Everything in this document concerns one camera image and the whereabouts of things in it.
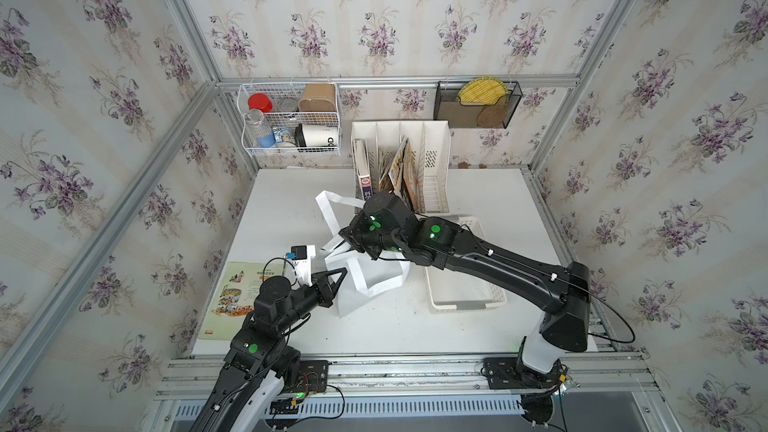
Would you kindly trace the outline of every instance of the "white wire basket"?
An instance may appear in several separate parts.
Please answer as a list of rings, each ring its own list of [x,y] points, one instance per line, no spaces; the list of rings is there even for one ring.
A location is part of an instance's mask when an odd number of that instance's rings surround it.
[[[240,118],[243,120],[243,133],[240,137],[240,141],[248,154],[251,156],[298,156],[298,155],[312,155],[312,156],[338,156],[340,151],[340,142],[336,141],[336,145],[333,147],[251,147],[246,141],[246,128],[245,128],[245,114],[248,113],[248,97],[255,93],[263,93],[272,101],[274,110],[264,114],[270,121],[273,128],[287,127],[289,129],[295,129],[299,124],[306,124],[308,126],[334,126],[338,128],[341,135],[341,125],[339,122],[339,104],[341,99],[339,96],[339,87],[336,84],[333,85],[335,91],[335,112],[277,112],[277,107],[280,101],[283,99],[295,99],[297,102],[301,99],[304,93],[304,87],[308,83],[312,82],[260,82],[260,83],[244,83],[240,85],[240,89],[237,91],[237,109],[240,111]]]

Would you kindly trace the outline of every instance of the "white tote bag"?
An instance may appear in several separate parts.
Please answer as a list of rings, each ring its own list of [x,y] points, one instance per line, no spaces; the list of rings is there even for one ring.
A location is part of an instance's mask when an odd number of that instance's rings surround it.
[[[322,250],[330,252],[326,257],[326,266],[328,270],[346,267],[348,271],[336,296],[339,317],[344,317],[383,292],[398,288],[406,281],[411,270],[410,262],[375,261],[368,254],[354,250],[351,245],[342,244],[344,239],[339,236],[341,226],[330,203],[336,202],[361,208],[364,201],[358,198],[341,197],[328,191],[321,192],[315,200],[333,234],[330,242],[322,247]],[[404,258],[399,252],[388,251],[382,252],[381,257]]]

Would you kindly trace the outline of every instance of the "wallpaper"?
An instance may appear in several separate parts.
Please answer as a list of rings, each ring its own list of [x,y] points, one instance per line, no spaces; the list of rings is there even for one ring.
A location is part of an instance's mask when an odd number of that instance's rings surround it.
[[[450,167],[485,168],[528,164],[566,89],[524,88],[506,129],[451,129]],[[338,156],[256,157],[261,167],[350,167],[352,121],[432,120],[434,89],[341,90],[342,140]]]
[[[223,76],[291,77],[573,73],[615,0],[188,1]],[[528,163],[564,90],[526,92],[527,118],[506,130],[455,130],[454,163]],[[348,91],[342,100],[342,120],[429,119],[434,90]],[[338,157],[259,163],[348,166],[344,145]]]
[[[540,177],[685,430],[768,430],[766,6],[638,0]]]
[[[202,81],[163,0],[0,0],[0,354]],[[204,114],[2,430],[136,430],[185,352],[250,178]]]

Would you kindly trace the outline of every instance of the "white tabletop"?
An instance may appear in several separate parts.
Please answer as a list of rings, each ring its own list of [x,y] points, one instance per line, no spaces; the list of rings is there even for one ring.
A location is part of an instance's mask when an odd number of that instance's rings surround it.
[[[246,204],[228,262],[264,262],[291,245],[325,244],[331,237],[314,197],[322,190],[352,197],[351,169],[264,169]],[[557,264],[558,257],[519,169],[451,169],[451,214],[480,219],[492,244]],[[334,205],[341,224],[353,210]],[[313,270],[325,270],[313,262]],[[507,293],[505,305],[476,312],[434,314],[428,308],[423,268],[414,266],[406,283],[374,298],[344,318],[336,306],[316,308],[312,319],[291,335],[304,354],[409,354],[515,352],[540,316],[538,308]],[[225,354],[229,341],[198,340],[196,355]]]

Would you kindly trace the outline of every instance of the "water bottle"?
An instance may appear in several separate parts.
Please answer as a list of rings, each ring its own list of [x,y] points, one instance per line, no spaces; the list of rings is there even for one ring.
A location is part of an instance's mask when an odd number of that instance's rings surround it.
[[[245,114],[245,127],[251,139],[256,139],[259,147],[268,149],[275,145],[275,135],[272,132],[270,122],[264,117],[264,113],[258,109]]]

